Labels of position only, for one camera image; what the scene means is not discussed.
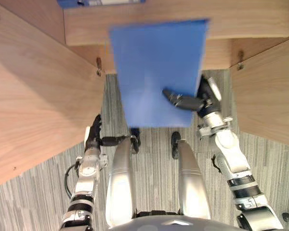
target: wooden shelf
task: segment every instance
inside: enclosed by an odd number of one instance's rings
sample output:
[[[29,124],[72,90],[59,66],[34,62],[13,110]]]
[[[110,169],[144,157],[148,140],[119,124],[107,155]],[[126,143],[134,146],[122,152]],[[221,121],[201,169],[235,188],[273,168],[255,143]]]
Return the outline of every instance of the wooden shelf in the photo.
[[[0,6],[0,184],[83,141],[104,76]]]
[[[289,36],[289,0],[147,0],[64,10],[69,46],[105,44],[114,25],[210,19],[208,38]]]
[[[96,65],[96,58],[102,59],[102,69],[106,74],[116,73],[114,56],[109,45],[89,45],[70,47],[72,51]],[[227,69],[230,67],[231,40],[209,39],[206,42],[206,53],[202,63],[203,70]]]

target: black joint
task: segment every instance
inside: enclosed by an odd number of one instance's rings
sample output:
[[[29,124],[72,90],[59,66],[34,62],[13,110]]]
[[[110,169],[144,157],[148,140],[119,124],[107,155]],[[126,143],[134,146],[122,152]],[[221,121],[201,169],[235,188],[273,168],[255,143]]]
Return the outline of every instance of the black joint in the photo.
[[[84,211],[87,211],[89,213],[92,213],[93,208],[91,205],[78,203],[78,204],[71,205],[67,211],[69,212],[69,211],[73,211],[73,210],[84,210]]]
[[[248,184],[254,181],[255,181],[255,178],[252,175],[250,175],[250,176],[245,176],[245,177],[241,177],[237,179],[228,180],[227,183],[229,187],[233,187],[233,186],[238,186],[242,184]]]
[[[232,193],[234,194],[235,198],[244,198],[259,195],[262,192],[260,191],[258,185],[255,185],[249,188],[234,190]]]
[[[91,196],[88,196],[88,195],[76,195],[72,198],[71,201],[76,201],[76,200],[87,200],[87,201],[90,201],[90,202],[94,202],[93,201],[93,198]]]
[[[241,229],[252,231],[249,222],[243,214],[236,217],[237,223]]]
[[[94,229],[92,228],[92,226],[88,226],[85,231],[94,231]]]
[[[151,212],[140,212],[136,214],[136,217],[156,216],[156,215],[179,215],[179,213],[166,212],[164,210],[152,210]]]
[[[76,227],[76,226],[88,226],[88,227],[91,227],[91,225],[92,225],[92,218],[91,218],[91,216],[86,215],[84,220],[70,220],[70,221],[67,221],[67,222],[65,222],[62,225],[61,228]]]

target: wood surface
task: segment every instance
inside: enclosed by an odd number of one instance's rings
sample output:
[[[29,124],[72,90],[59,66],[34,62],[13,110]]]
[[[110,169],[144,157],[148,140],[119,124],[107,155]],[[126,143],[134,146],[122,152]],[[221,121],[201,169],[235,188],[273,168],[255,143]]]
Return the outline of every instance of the wood surface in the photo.
[[[56,0],[0,0],[0,5],[65,44],[63,9]]]
[[[243,51],[243,60],[247,60],[250,57],[259,54],[279,43],[287,41],[287,38],[235,38],[232,39],[232,51],[231,51],[231,65],[235,65],[241,62],[238,57],[238,52]]]
[[[83,140],[104,75],[0,6],[0,184]]]
[[[242,131],[289,145],[289,40],[231,67]]]
[[[270,49],[289,38],[235,38],[231,40],[231,66]],[[238,56],[243,51],[243,59]]]
[[[103,44],[115,25],[210,19],[212,39],[288,37],[289,0],[147,0],[65,9],[66,43]]]
[[[70,47],[72,51],[79,54],[96,66],[96,58],[102,59],[102,69],[106,74],[116,73],[116,65],[110,45],[88,45]],[[206,53],[204,56],[203,70],[228,69],[231,58],[230,39],[208,39],[206,42]]]

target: blue plastic board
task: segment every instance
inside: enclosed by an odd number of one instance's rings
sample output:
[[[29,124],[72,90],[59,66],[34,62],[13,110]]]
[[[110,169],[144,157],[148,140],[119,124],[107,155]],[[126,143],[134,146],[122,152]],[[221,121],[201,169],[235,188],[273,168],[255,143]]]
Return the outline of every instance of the blue plastic board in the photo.
[[[91,6],[105,6],[105,5],[121,5],[143,3],[145,0],[57,0],[58,4],[63,9],[77,8],[77,7],[91,7]]]
[[[190,111],[162,95],[168,88],[196,95],[207,20],[119,26],[110,31],[118,83],[129,127],[189,127]]]

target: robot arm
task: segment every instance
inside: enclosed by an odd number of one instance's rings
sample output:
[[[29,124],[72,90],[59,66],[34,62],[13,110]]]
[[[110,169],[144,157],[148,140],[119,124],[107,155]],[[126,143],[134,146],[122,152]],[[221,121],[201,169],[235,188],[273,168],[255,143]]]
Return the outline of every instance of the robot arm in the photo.
[[[237,217],[241,228],[251,231],[282,229],[275,212],[254,179],[246,157],[239,147],[239,140],[230,129],[230,118],[221,115],[221,94],[212,78],[201,77],[197,97],[182,96],[169,90],[164,95],[176,107],[197,111],[204,125],[199,126],[201,137],[210,136],[220,150],[213,157],[213,164],[224,175],[234,195],[236,208],[242,213]]]

